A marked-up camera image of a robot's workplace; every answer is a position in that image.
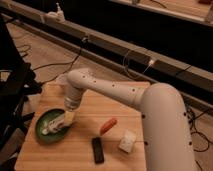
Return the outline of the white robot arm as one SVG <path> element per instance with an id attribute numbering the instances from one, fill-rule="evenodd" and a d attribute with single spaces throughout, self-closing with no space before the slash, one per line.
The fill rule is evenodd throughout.
<path id="1" fill-rule="evenodd" d="M 70 71 L 67 81 L 68 110 L 77 109 L 89 89 L 141 113 L 148 171 L 197 171 L 186 107 L 173 86 L 131 87 L 95 78 L 87 68 Z"/>

